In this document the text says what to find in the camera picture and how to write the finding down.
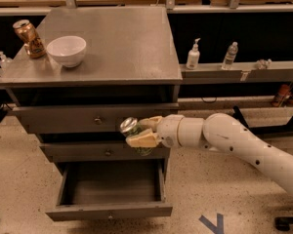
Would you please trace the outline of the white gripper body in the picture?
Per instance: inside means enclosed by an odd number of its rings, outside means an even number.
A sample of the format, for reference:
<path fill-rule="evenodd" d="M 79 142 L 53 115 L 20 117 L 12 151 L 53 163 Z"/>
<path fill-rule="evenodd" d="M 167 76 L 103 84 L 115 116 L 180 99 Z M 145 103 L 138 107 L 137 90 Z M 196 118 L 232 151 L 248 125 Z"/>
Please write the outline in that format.
<path fill-rule="evenodd" d="M 161 143 L 169 148 L 180 147 L 178 131 L 183 115 L 169 115 L 164 117 L 157 125 L 156 132 Z"/>

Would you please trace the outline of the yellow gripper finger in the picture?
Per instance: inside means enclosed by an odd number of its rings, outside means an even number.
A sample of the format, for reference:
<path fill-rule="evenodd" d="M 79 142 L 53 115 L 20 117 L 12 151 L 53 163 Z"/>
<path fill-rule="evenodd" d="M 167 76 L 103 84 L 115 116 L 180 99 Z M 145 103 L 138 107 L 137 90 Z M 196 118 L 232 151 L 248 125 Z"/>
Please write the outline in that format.
<path fill-rule="evenodd" d="M 152 129 L 154 132 L 156 132 L 157 126 L 161 122 L 161 120 L 162 116 L 153 116 L 150 118 L 144 118 L 140 120 L 139 123 L 144 129 Z"/>
<path fill-rule="evenodd" d="M 160 137 L 152 129 L 146 129 L 137 135 L 127 136 L 126 142 L 131 147 L 153 148 L 160 143 Z"/>

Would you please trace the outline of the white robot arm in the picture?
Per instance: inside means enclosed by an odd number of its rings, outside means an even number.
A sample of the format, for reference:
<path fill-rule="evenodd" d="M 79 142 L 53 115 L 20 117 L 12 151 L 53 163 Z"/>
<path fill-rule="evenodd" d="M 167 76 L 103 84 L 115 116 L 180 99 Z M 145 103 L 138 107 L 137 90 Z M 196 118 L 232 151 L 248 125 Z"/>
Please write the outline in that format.
<path fill-rule="evenodd" d="M 224 113 L 206 119 L 171 114 L 125 119 L 120 132 L 129 146 L 145 155 L 162 144 L 168 148 L 204 148 L 230 153 L 254 166 L 293 197 L 293 156 L 262 141 Z"/>

